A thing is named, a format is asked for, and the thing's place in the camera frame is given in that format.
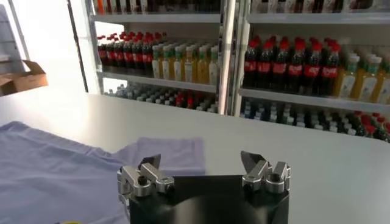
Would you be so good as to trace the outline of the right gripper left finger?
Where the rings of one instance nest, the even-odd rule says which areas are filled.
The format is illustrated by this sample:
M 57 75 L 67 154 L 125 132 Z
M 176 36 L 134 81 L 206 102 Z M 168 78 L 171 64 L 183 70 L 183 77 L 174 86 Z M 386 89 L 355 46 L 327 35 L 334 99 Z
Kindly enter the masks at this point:
M 171 195 L 175 191 L 174 178 L 159 170 L 161 154 L 145 157 L 138 167 L 122 166 L 117 171 L 118 193 L 147 197 L 152 189 Z

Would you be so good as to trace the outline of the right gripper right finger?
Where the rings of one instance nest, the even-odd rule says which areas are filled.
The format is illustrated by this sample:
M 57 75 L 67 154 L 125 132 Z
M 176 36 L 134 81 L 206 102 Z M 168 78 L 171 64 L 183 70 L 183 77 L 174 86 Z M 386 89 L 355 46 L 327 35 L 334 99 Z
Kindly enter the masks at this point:
M 290 191 L 291 167 L 286 162 L 279 161 L 273 166 L 260 154 L 241 151 L 240 155 L 246 171 L 241 181 L 245 193 L 261 189 L 271 194 Z

